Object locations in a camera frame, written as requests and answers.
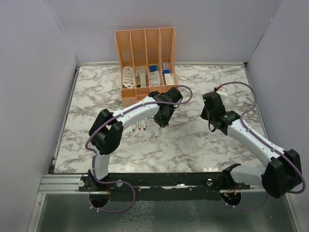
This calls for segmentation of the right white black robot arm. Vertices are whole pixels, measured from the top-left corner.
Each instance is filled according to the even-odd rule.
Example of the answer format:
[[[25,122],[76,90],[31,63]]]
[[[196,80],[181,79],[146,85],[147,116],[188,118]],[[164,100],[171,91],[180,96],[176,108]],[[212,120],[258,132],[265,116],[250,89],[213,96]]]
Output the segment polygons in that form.
[[[204,108],[201,118],[207,120],[211,131],[220,130],[248,149],[262,163],[262,168],[235,164],[227,168],[222,184],[233,189],[239,183],[263,187],[273,198],[280,198],[298,185],[301,179],[299,154],[291,149],[275,146],[241,119],[234,111],[226,111],[220,94],[209,92],[202,96]]]

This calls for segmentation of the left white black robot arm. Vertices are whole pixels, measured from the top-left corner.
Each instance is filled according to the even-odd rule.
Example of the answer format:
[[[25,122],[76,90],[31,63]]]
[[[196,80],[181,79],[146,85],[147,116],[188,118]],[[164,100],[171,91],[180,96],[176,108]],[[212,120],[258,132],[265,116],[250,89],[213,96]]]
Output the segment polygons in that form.
[[[89,131],[90,138],[85,145],[87,150],[94,152],[90,168],[91,187],[97,191],[106,187],[110,156],[119,147],[124,130],[150,117],[159,127],[168,126],[182,99],[180,91],[172,87],[165,93],[153,91],[140,102],[119,111],[102,110]]]

